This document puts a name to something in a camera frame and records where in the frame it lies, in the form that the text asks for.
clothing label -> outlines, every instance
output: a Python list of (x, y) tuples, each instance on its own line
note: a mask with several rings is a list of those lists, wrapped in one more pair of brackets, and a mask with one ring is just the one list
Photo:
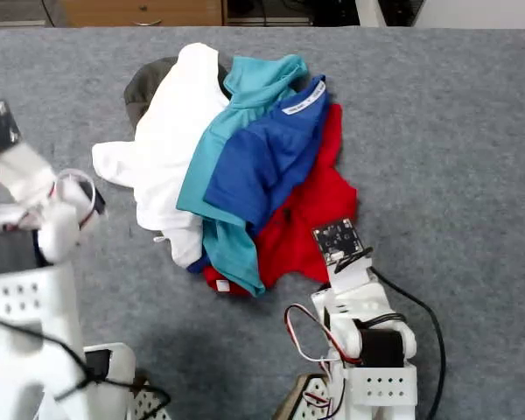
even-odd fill
[(229, 291), (229, 281), (216, 280), (216, 289), (218, 289), (218, 291)]
[(297, 112), (306, 109), (325, 92), (325, 88), (325, 83), (320, 80), (315, 89), (313, 89), (313, 92), (304, 101), (301, 101), (298, 105), (294, 105), (293, 107), (284, 108), (282, 112), (291, 116), (292, 114), (296, 114)]

circuit board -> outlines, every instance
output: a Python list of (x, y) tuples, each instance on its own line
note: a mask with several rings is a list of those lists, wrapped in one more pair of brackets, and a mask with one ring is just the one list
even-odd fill
[(326, 265), (333, 265), (343, 258), (363, 250), (360, 238), (350, 219), (337, 220), (313, 230)]

blue t-shirt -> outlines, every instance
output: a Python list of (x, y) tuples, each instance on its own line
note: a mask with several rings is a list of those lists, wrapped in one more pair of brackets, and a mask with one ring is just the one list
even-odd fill
[(226, 141), (263, 116), (276, 101), (294, 95), (290, 84), (306, 74), (307, 65), (297, 55), (276, 61), (234, 57), (224, 80), (231, 101), (202, 135), (178, 196), (177, 209), (204, 218), (202, 244), (214, 268), (255, 296), (265, 288), (245, 220), (206, 203), (204, 194)]
[(321, 144), (328, 93), (325, 76), (278, 102), (227, 140), (204, 200), (251, 223), (256, 235), (301, 184)]

black cable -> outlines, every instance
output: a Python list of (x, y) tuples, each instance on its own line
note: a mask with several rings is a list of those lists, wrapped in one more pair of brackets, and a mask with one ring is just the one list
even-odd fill
[(426, 303), (424, 303), (417, 297), (408, 293), (406, 290), (402, 289), (401, 287), (389, 281), (382, 273), (377, 271), (375, 267), (370, 267), (369, 269), (371, 270), (372, 273), (374, 273), (377, 277), (379, 277), (379, 279), (383, 283), (385, 283), (388, 287), (390, 287), (397, 293), (403, 295), (407, 299), (411, 300), (415, 304), (422, 306), (422, 308), (424, 308), (430, 315), (431, 323), (434, 325), (434, 329), (436, 331), (437, 343), (439, 344), (439, 379), (437, 380), (437, 390), (436, 390), (436, 395), (434, 397), (434, 401), (431, 404), (428, 415), (426, 416), (426, 420), (432, 420), (436, 416), (436, 413), (438, 412), (439, 402), (441, 401), (441, 396), (444, 393), (445, 369), (446, 369), (444, 336), (441, 332), (441, 326), (439, 324), (438, 317), (436, 316), (436, 313)]
[(45, 0), (41, 0), (41, 5), (43, 6), (43, 10), (45, 11), (46, 18), (49, 21), (49, 24), (51, 24), (53, 28), (56, 28), (56, 25), (53, 22), (53, 18), (51, 17), (51, 13), (49, 13), (48, 8), (46, 7)]
[(340, 401), (339, 404), (336, 406), (336, 409), (331, 414), (327, 414), (324, 417), (320, 417), (318, 420), (328, 420), (330, 418), (334, 418), (337, 414), (339, 414), (340, 407), (342, 406), (342, 401), (344, 400), (344, 392), (347, 387), (347, 380), (346, 378), (342, 380), (342, 393), (340, 394)]
[(372, 252), (374, 252), (374, 249), (372, 247), (367, 247), (357, 254), (352, 254), (340, 260), (339, 263), (336, 264), (336, 267), (334, 268), (334, 274), (339, 274), (343, 269), (345, 269), (351, 263), (355, 263), (360, 258), (363, 258), (364, 256), (371, 254)]
[(372, 326), (377, 326), (387, 321), (401, 321), (406, 324), (406, 317), (399, 312), (392, 312), (392, 313), (384, 313), (383, 315), (380, 315), (379, 317), (371, 318), (371, 319), (368, 319), (367, 321), (360, 321), (359, 319), (356, 319), (354, 322), (356, 323), (356, 327), (358, 329), (368, 329), (368, 328), (371, 328)]
[(22, 333), (25, 335), (28, 335), (30, 337), (33, 337), (34, 339), (48, 341), (50, 343), (56, 344), (57, 346), (62, 347), (62, 349), (72, 358), (72, 360), (78, 365), (78, 367), (81, 369), (81, 371), (84, 373), (84, 379), (73, 388), (70, 388), (69, 390), (63, 392), (60, 395), (55, 396), (54, 400), (56, 402), (60, 402), (66, 398), (68, 398), (70, 395), (72, 395), (74, 392), (79, 391), (81, 389), (84, 389), (87, 385), (89, 385), (91, 382), (95, 383), (107, 383), (109, 385), (119, 387), (119, 388), (125, 388), (129, 389), (130, 391), (146, 391), (151, 392), (153, 394), (161, 395), (164, 398), (164, 401), (160, 402), (157, 407), (154, 409), (148, 411), (145, 413), (140, 420), (147, 420), (149, 418), (153, 418), (163, 407), (168, 405), (171, 402), (171, 397), (167, 392), (165, 392), (163, 389), (158, 387), (153, 387), (151, 385), (136, 385), (134, 383), (127, 383), (127, 382), (121, 382), (121, 381), (113, 381), (109, 378), (101, 378), (94, 374), (93, 370), (86, 364), (84, 360), (76, 354), (76, 352), (70, 348), (66, 343), (60, 341), (59, 339), (55, 339), (54, 337), (43, 334), (42, 332), (35, 332), (29, 328), (24, 328), (19, 325), (10, 324), (9, 322), (3, 321), (0, 319), (0, 326), (4, 328), (9, 328), (12, 331), (15, 331), (16, 333)]
[(264, 5), (264, 0), (259, 0), (259, 4), (261, 5), (261, 12), (262, 12), (262, 26), (267, 27), (268, 26), (268, 20), (266, 16), (266, 7)]

pile of clothes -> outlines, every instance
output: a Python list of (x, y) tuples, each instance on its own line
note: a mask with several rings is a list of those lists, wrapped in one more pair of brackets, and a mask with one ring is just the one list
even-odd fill
[(342, 109), (298, 55), (234, 57), (185, 46), (142, 67), (124, 92), (134, 142), (92, 149), (97, 174), (134, 189), (136, 218), (210, 287), (261, 295), (285, 273), (328, 281), (312, 230), (356, 213), (334, 169)]

